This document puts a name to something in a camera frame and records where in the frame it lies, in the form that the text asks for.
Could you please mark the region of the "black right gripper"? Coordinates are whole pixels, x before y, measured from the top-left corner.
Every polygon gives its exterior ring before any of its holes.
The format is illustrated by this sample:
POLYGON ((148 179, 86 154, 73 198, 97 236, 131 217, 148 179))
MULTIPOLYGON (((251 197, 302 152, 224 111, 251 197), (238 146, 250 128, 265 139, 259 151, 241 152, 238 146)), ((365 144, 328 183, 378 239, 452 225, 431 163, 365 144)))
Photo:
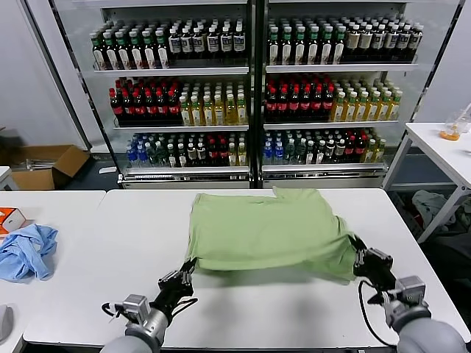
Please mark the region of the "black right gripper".
POLYGON ((353 273, 369 280, 379 291, 394 289, 396 277, 392 273, 393 258, 374 248, 369 248, 357 235, 350 238, 355 250, 353 273))

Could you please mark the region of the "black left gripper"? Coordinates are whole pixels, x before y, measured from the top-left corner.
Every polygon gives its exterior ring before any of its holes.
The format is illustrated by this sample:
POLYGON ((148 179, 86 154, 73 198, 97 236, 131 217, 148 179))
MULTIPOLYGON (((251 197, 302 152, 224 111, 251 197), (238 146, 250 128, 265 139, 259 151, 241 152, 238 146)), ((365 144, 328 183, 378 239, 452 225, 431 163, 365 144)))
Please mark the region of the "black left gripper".
POLYGON ((157 283, 160 292, 150 303, 150 307, 161 311, 168 320, 172 320, 178 313, 194 303, 191 284, 196 262, 196 258, 186 260, 179 270, 167 273, 157 283), (173 278, 182 278, 182 283, 169 281, 173 278))

